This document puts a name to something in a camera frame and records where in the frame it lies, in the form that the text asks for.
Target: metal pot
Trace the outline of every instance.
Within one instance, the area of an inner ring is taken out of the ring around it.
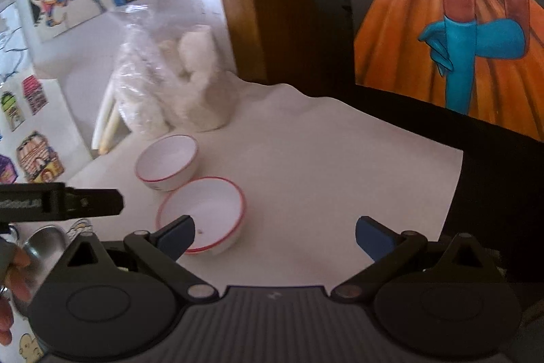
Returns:
[[[31,264],[23,269],[31,300],[68,248],[69,243],[66,233],[55,225],[40,228],[24,243],[23,250],[31,259]],[[13,302],[19,313],[28,317],[30,301],[24,302],[14,296]]]

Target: table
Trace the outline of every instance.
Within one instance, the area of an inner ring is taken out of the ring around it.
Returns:
[[[230,79],[240,97],[230,124],[192,135],[200,145],[197,174],[226,177],[244,190],[246,225],[225,253],[182,257],[181,265],[220,292],[230,284],[322,284],[330,291],[372,263],[355,243],[361,215],[397,232],[439,237],[459,179],[461,151],[335,99],[308,98],[288,85]],[[115,187],[124,195],[120,216],[93,221],[103,241],[156,228],[165,194],[133,173],[149,143],[130,135],[70,180],[70,186]],[[32,228],[25,226],[26,234]]]

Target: cartoon house sticker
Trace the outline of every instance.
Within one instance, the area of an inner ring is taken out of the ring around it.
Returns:
[[[31,107],[33,115],[40,111],[45,104],[47,104],[44,88],[35,76],[27,77],[23,81],[23,94],[26,100],[28,100],[28,104]]]
[[[2,95],[2,111],[4,111],[9,128],[12,131],[15,131],[24,122],[23,113],[21,113],[21,110],[17,106],[17,99],[9,91],[6,91]]]
[[[17,170],[9,157],[0,154],[0,183],[11,185],[17,180]]]
[[[34,131],[17,148],[17,162],[29,183],[49,183],[64,173],[59,155],[47,138]]]
[[[23,334],[19,340],[19,353],[25,363],[37,363],[44,356],[36,337],[32,338],[30,334]]]

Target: finger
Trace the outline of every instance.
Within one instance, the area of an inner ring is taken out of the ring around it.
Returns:
[[[10,331],[0,331],[0,345],[7,346],[12,343],[12,333]]]
[[[24,282],[24,277],[17,268],[13,266],[8,268],[5,285],[12,290],[13,295],[18,299],[22,301],[29,301],[31,299],[31,293]]]
[[[440,77],[444,77],[444,74],[448,72],[446,67],[444,65],[442,65],[441,63],[437,63],[436,68],[438,69],[438,71],[440,73]]]
[[[453,71],[453,64],[451,60],[443,57],[438,51],[431,50],[431,59],[440,65],[444,65],[444,67],[449,71]]]
[[[25,267],[31,264],[31,259],[28,257],[28,254],[24,252],[21,248],[17,248],[15,252],[15,257],[13,258],[13,264],[19,267]]]
[[[434,22],[432,24],[427,25],[420,36],[417,38],[420,42],[427,40],[429,37],[431,37],[434,33],[444,31],[445,30],[445,24],[443,21],[440,22]]]
[[[438,53],[440,53],[442,57],[445,57],[446,59],[449,58],[448,49],[444,46],[444,44],[438,38],[433,36],[427,39],[426,43],[434,51],[437,51]]]
[[[0,332],[8,332],[13,326],[13,311],[9,302],[4,298],[0,298]]]

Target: human hand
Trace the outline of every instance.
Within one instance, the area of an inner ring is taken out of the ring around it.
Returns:
[[[31,293],[24,283],[24,277],[21,274],[21,268],[31,263],[30,258],[21,249],[17,248],[15,257],[10,267],[7,269],[4,284],[12,290],[14,296],[22,301],[28,301]],[[7,346],[12,342],[13,311],[6,298],[0,297],[0,345]]]
[[[448,71],[453,71],[454,69],[448,52],[446,24],[447,20],[440,20],[429,24],[418,38],[422,42],[425,41],[431,47],[431,59],[436,62],[440,76],[444,76]],[[464,25],[464,29],[472,27],[469,24]],[[512,19],[496,19],[486,24],[478,25],[475,37],[475,54],[479,57],[518,59],[523,57],[525,53],[526,42],[523,30]]]
[[[477,41],[476,21],[444,20],[428,25],[419,36],[431,47],[431,59],[445,76],[445,107],[468,114],[474,83]]]

